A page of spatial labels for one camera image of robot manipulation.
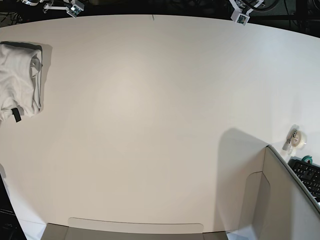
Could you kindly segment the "white printed t-shirt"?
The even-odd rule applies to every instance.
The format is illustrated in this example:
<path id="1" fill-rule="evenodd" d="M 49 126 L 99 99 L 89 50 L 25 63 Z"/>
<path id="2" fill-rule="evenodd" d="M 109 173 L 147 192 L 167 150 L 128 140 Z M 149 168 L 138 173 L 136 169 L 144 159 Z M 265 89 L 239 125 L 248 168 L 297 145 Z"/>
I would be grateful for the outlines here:
<path id="1" fill-rule="evenodd" d="M 43 50 L 23 42 L 0 43 L 0 120 L 33 117 L 41 110 Z"/>

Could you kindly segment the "green tape roll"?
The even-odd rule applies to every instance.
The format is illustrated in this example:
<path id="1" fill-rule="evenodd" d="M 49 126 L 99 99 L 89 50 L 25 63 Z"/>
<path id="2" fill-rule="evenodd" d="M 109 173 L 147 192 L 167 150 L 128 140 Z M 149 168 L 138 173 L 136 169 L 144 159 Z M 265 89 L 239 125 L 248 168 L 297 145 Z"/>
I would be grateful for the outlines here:
<path id="1" fill-rule="evenodd" d="M 301 159 L 304 163 L 313 164 L 313 158 L 310 155 L 306 155 Z"/>

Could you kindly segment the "clear tape roll dispenser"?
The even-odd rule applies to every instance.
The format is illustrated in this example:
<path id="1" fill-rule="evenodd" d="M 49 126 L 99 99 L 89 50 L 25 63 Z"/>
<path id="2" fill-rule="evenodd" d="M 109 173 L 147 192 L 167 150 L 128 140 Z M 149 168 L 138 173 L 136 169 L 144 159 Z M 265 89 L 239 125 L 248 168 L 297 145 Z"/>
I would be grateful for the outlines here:
<path id="1" fill-rule="evenodd" d="M 300 130 L 296 124 L 290 128 L 282 150 L 286 151 L 289 156 L 295 156 L 298 150 L 302 150 L 307 144 L 307 135 Z"/>

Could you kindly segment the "grey cardboard box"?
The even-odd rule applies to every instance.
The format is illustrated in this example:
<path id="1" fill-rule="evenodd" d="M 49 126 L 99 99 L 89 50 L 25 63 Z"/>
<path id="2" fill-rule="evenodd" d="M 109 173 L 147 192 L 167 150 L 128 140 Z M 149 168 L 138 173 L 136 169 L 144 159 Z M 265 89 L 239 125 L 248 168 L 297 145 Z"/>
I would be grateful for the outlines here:
<path id="1" fill-rule="evenodd" d="M 49 223 L 43 240 L 318 240 L 320 209 L 270 146 L 262 172 L 248 176 L 237 230 L 185 234 L 105 231 Z"/>

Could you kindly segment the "black computer keyboard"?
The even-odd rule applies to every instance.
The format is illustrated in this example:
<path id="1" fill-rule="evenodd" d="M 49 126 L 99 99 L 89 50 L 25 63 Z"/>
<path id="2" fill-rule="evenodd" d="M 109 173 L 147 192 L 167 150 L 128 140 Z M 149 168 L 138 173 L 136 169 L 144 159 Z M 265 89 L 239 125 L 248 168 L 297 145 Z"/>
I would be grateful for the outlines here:
<path id="1" fill-rule="evenodd" d="M 303 161 L 297 157 L 292 157 L 288 165 L 315 200 L 320 203 L 320 167 L 311 164 L 311 161 Z"/>

